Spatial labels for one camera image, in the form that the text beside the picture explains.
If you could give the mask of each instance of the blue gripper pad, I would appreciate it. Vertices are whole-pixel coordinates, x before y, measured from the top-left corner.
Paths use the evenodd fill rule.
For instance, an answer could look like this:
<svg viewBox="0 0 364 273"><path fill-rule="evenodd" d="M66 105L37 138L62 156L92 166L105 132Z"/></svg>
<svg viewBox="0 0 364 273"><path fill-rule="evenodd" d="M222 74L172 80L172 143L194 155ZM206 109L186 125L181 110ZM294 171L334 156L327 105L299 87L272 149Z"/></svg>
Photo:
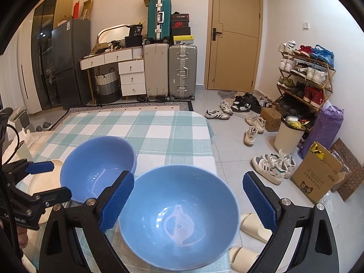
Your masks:
<svg viewBox="0 0 364 273"><path fill-rule="evenodd" d="M114 226L133 188L134 176L129 172L101 210L99 228L103 233Z"/></svg>
<svg viewBox="0 0 364 273"><path fill-rule="evenodd" d="M243 189L265 229L274 233L277 229L276 211L248 173L243 176Z"/></svg>

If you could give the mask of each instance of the blue bowl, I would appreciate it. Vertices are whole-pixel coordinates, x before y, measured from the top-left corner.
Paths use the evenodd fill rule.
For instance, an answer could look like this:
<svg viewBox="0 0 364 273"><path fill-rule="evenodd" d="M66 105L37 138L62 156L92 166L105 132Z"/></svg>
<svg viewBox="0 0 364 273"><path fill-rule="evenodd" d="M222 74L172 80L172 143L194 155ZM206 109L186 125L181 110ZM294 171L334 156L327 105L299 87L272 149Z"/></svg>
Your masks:
<svg viewBox="0 0 364 273"><path fill-rule="evenodd" d="M230 248L239 208L216 175L195 166L165 165L135 180L118 221L125 243L141 259L185 271L213 263Z"/></svg>
<svg viewBox="0 0 364 273"><path fill-rule="evenodd" d="M134 173L136 166L134 149L125 139L97 137L68 155L61 169L61 186L71 190L73 201L84 203L88 198L98 198L124 170Z"/></svg>

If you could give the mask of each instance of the white plate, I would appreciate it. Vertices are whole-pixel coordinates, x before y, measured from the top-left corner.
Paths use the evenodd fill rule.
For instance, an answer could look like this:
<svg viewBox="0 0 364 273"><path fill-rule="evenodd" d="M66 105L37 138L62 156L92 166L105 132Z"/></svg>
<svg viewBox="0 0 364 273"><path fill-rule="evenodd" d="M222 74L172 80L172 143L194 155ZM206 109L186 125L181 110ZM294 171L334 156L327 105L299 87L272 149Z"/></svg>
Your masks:
<svg viewBox="0 0 364 273"><path fill-rule="evenodd" d="M44 192L52 189L57 189L61 187L59 181L59 175L61 174L61 168L63 162L58 159L51 160L54 164L53 171L43 172L40 174L34 174L30 184L28 186L27 193L33 195L34 193ZM39 219L39 225L46 225L49 215L51 213L52 207L45 209L45 213L41 215Z"/></svg>

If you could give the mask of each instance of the dresser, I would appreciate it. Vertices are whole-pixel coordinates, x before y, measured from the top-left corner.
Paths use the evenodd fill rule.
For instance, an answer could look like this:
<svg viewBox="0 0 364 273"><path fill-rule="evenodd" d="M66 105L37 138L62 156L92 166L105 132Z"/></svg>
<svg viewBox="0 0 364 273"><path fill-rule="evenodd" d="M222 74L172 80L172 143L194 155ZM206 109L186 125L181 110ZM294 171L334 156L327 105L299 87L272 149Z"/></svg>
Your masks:
<svg viewBox="0 0 364 273"><path fill-rule="evenodd" d="M118 65L123 96L146 94L144 60L124 61Z"/></svg>

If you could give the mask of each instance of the black cable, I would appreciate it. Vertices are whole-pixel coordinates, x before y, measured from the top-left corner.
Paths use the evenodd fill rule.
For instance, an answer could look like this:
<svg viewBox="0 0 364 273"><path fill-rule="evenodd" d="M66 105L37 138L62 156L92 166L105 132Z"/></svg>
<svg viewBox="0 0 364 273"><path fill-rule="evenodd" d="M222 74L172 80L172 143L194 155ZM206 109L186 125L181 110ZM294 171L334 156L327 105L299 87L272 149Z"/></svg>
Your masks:
<svg viewBox="0 0 364 273"><path fill-rule="evenodd" d="M17 152L17 150L19 148L19 144L20 144L20 137L19 137L19 134L18 134L17 130L15 129L15 127L10 124L7 124L6 127L10 127L12 130L15 131L16 137L18 138L18 144L15 147L14 153L10 156L10 158L4 164L8 164L9 161L14 157L15 153Z"/></svg>

